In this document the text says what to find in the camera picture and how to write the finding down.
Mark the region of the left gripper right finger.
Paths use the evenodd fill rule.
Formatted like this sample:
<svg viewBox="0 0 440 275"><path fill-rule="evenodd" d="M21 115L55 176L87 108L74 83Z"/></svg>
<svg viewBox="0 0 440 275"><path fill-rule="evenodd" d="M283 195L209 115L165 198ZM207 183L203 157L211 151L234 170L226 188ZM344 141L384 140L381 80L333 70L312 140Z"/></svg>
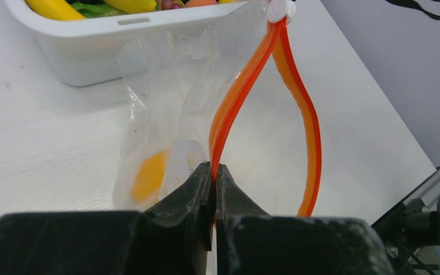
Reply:
<svg viewBox="0 0 440 275"><path fill-rule="evenodd" d="M218 274L393 274L386 248L365 221L272 216L235 183L216 179Z"/></svg>

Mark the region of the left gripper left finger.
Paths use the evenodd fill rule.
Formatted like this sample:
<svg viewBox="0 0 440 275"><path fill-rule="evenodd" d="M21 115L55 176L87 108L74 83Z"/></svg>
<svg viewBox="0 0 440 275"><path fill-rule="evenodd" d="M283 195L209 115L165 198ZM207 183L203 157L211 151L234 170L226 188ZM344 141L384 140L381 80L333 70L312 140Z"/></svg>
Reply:
<svg viewBox="0 0 440 275"><path fill-rule="evenodd" d="M0 274L205 274L213 210L201 163L146 211L11 213L0 217Z"/></svg>

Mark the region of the yellow toy bell pepper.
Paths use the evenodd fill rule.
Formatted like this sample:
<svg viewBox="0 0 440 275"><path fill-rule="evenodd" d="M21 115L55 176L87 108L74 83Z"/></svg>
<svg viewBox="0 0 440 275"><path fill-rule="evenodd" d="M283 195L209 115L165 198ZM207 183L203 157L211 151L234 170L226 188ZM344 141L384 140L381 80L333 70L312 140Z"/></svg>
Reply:
<svg viewBox="0 0 440 275"><path fill-rule="evenodd" d="M131 188L131 197L135 204L150 205L159 201L170 152L170 148L161 150L142 162Z"/></svg>

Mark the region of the clear orange-zip bag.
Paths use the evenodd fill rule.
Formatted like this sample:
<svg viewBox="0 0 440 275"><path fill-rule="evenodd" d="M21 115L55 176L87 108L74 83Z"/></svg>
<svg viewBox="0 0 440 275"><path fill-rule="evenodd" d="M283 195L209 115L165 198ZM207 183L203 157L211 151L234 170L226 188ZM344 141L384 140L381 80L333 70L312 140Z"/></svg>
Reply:
<svg viewBox="0 0 440 275"><path fill-rule="evenodd" d="M292 1L248 1L191 38L171 31L128 43L119 63L130 121L112 202L145 210L203 162L224 164L274 215L312 215L321 183L320 123L289 36ZM158 202L134 203L142 162L171 149Z"/></svg>

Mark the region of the yellow toy banana bunch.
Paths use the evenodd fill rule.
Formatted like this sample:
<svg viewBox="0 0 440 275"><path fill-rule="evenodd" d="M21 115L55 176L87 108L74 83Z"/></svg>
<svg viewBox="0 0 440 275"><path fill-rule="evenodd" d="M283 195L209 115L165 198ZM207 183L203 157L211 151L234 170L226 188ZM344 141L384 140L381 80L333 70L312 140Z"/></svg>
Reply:
<svg viewBox="0 0 440 275"><path fill-rule="evenodd" d="M157 6L155 0L103 0L103 2L127 14L153 12Z"/></svg>

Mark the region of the white plastic food bin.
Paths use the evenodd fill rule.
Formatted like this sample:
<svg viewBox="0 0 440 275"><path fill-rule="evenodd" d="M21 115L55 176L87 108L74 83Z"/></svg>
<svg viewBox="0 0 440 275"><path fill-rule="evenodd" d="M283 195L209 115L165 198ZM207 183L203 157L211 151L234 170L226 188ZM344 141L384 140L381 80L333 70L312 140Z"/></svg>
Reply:
<svg viewBox="0 0 440 275"><path fill-rule="evenodd" d="M117 55L138 35L169 30L195 36L243 2L78 21L44 18L24 1L5 4L36 38L57 78L68 85L83 87L121 77Z"/></svg>

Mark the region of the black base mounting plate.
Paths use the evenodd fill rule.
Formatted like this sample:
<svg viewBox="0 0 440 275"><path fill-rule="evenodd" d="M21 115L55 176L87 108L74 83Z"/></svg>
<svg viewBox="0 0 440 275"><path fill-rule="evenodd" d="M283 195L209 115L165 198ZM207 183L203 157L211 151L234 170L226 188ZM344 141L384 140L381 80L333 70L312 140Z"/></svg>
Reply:
<svg viewBox="0 0 440 275"><path fill-rule="evenodd" d="M440 246L440 166L372 228L381 238L395 274L440 271L440 264L427 264L416 255L423 248Z"/></svg>

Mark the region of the toy peach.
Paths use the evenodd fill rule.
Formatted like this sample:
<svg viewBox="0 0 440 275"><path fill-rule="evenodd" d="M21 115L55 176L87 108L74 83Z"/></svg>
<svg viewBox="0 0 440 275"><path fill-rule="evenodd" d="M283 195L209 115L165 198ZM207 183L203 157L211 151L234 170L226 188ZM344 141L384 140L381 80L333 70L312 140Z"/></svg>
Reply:
<svg viewBox="0 0 440 275"><path fill-rule="evenodd" d="M218 2L216 0L188 0L185 7L201 7L201 6L211 6L216 5Z"/></svg>

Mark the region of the green toy leaf vegetable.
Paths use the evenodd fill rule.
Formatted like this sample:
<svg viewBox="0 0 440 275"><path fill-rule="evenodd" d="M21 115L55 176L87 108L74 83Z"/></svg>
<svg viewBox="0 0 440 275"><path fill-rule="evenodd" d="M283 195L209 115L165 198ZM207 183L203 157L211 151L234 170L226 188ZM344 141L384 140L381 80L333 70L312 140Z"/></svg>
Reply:
<svg viewBox="0 0 440 275"><path fill-rule="evenodd" d="M85 18L100 18L100 17L113 17L119 15L126 15L125 12L116 9L108 4L87 4L81 2L75 2L70 4L75 11L79 12Z"/></svg>

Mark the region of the single yellow toy banana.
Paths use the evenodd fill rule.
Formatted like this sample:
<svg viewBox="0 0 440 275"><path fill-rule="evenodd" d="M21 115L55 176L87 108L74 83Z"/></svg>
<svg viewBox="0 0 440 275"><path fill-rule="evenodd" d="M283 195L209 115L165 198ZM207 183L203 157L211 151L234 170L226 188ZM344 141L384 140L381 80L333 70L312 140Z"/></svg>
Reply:
<svg viewBox="0 0 440 275"><path fill-rule="evenodd" d="M25 3L38 15L56 21L75 21L86 19L65 0L25 0Z"/></svg>

